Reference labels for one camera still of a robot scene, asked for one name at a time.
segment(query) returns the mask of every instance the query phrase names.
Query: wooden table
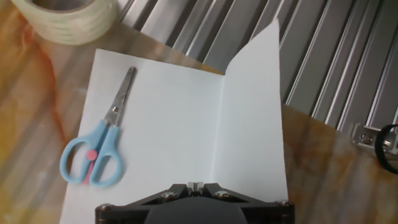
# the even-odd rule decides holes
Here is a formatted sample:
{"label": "wooden table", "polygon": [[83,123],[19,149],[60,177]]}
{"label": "wooden table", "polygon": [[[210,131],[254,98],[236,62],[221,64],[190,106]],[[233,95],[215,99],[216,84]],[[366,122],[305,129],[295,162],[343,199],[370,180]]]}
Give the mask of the wooden table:
{"label": "wooden table", "polygon": [[[0,223],[58,223],[67,186],[59,158],[77,135],[96,48],[217,72],[121,24],[64,46],[35,35],[12,4],[0,10]],[[397,176],[288,106],[282,122],[297,223],[398,223]]]}

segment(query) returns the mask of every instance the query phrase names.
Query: scissors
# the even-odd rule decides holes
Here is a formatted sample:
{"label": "scissors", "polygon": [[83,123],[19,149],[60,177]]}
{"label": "scissors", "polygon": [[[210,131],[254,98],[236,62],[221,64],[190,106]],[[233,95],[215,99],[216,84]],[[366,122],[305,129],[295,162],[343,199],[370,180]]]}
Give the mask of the scissors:
{"label": "scissors", "polygon": [[[116,150],[116,141],[120,130],[120,117],[135,77],[136,69],[130,67],[105,118],[99,121],[97,127],[91,133],[73,139],[65,147],[61,156],[60,172],[67,182],[73,184],[89,182],[96,187],[105,187],[115,183],[120,178],[123,161]],[[80,175],[71,177],[67,170],[67,160],[72,149],[79,143],[87,144],[89,150],[83,159]],[[116,171],[108,180],[100,182],[98,176],[102,169],[104,158],[108,156],[116,161]]]}

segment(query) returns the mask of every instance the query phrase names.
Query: metal sheet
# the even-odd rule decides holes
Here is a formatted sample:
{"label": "metal sheet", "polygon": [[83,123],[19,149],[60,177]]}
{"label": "metal sheet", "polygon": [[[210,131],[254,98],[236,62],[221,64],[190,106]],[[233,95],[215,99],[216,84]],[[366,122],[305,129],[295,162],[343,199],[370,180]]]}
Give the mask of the metal sheet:
{"label": "metal sheet", "polygon": [[280,40],[285,34],[287,24],[289,24],[290,18],[292,17],[292,14],[298,2],[299,0],[281,0],[278,8],[276,9],[274,19],[278,18],[279,20]]}
{"label": "metal sheet", "polygon": [[345,67],[341,74],[330,109],[325,118],[325,123],[330,126],[337,127],[339,122],[356,69],[361,60],[364,46],[366,45],[366,40],[368,39],[369,31],[373,25],[374,16],[377,13],[379,3],[380,0],[369,0],[368,6],[366,7],[358,33],[355,36],[353,46],[351,47],[349,56],[345,62]]}
{"label": "metal sheet", "polygon": [[320,121],[326,119],[368,2],[369,0],[357,0],[353,6],[336,50],[335,57],[331,63],[328,75],[325,78],[320,96],[312,113],[312,116]]}
{"label": "metal sheet", "polygon": [[348,95],[338,129],[350,132],[354,123],[365,123],[398,25],[398,1],[385,0]]}
{"label": "metal sheet", "polygon": [[122,11],[129,1],[132,2],[133,0],[117,0],[119,11]]}
{"label": "metal sheet", "polygon": [[386,66],[377,88],[376,97],[366,125],[382,128],[394,123],[394,116],[398,108],[398,35],[395,34]]}
{"label": "metal sheet", "polygon": [[192,9],[187,22],[181,30],[181,33],[178,35],[177,40],[174,43],[173,48],[175,50],[179,50],[180,52],[185,52],[193,39],[196,31],[199,28],[200,23],[202,22],[203,17],[206,14],[206,11],[210,7],[211,0],[201,0],[197,1],[195,6]]}
{"label": "metal sheet", "polygon": [[279,6],[280,0],[268,0],[267,4],[262,11],[259,21],[257,22],[256,28],[254,28],[250,39],[253,39],[258,33],[266,28],[271,22],[274,14]]}
{"label": "metal sheet", "polygon": [[194,4],[192,0],[179,0],[178,3],[175,0],[158,1],[141,32],[163,44],[173,44],[175,39],[172,39],[177,38]]}
{"label": "metal sheet", "polygon": [[150,0],[134,0],[123,18],[122,23],[127,26],[133,27],[138,18],[142,15],[144,8]]}
{"label": "metal sheet", "polygon": [[194,35],[186,55],[202,62],[217,35],[233,0],[214,0]]}
{"label": "metal sheet", "polygon": [[231,59],[248,42],[265,3],[234,1],[203,63],[225,72]]}
{"label": "metal sheet", "polygon": [[310,114],[333,60],[353,0],[329,0],[286,104]]}
{"label": "metal sheet", "polygon": [[285,100],[300,68],[326,1],[300,0],[280,43],[280,94]]}

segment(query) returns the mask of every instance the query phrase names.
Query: scissor handle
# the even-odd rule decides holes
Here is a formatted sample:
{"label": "scissor handle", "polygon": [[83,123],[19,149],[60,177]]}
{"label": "scissor handle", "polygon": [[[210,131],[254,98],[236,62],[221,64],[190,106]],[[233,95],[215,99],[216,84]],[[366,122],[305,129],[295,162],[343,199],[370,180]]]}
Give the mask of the scissor handle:
{"label": "scissor handle", "polygon": [[73,147],[75,147],[79,143],[85,143],[90,149],[97,150],[100,141],[106,132],[106,124],[104,121],[100,121],[97,127],[86,136],[78,137],[70,141],[65,149],[63,150],[61,161],[60,161],[60,172],[62,177],[69,183],[77,184],[84,181],[86,178],[88,169],[90,168],[90,162],[86,156],[83,158],[83,162],[81,163],[80,175],[78,177],[71,177],[67,170],[67,161],[68,156],[71,153]]}
{"label": "scissor handle", "polygon": [[[116,150],[116,141],[118,140],[119,130],[120,128],[117,126],[112,126],[109,128],[104,143],[95,161],[93,170],[91,171],[89,179],[91,185],[94,185],[96,187],[106,187],[115,183],[120,178],[123,170],[123,160]],[[116,161],[116,171],[108,180],[100,182],[98,178],[99,171],[101,169],[101,166],[103,165],[103,159],[107,156],[112,157]]]}

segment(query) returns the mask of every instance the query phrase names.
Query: paper sheet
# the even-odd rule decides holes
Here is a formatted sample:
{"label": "paper sheet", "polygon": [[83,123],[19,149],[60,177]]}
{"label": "paper sheet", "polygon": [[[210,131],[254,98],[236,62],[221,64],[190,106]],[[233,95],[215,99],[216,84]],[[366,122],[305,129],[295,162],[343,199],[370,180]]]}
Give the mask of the paper sheet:
{"label": "paper sheet", "polygon": [[263,201],[287,199],[275,21],[229,63],[213,182]]}
{"label": "paper sheet", "polygon": [[[278,36],[275,21],[225,77],[97,50],[79,136],[103,119],[128,68],[137,67],[117,146],[125,173],[108,188],[69,184],[60,223],[94,223],[102,203],[126,205],[177,183],[215,181],[260,200],[286,199]],[[110,162],[103,176],[113,170]]]}
{"label": "paper sheet", "polygon": [[[210,181],[221,75],[97,50],[79,136],[104,118],[130,66],[138,73],[117,145],[124,176],[107,188],[69,184],[61,223],[94,223],[94,209],[102,203],[125,205],[175,183]],[[73,173],[84,155],[75,155]],[[105,177],[114,172],[111,162]]]}

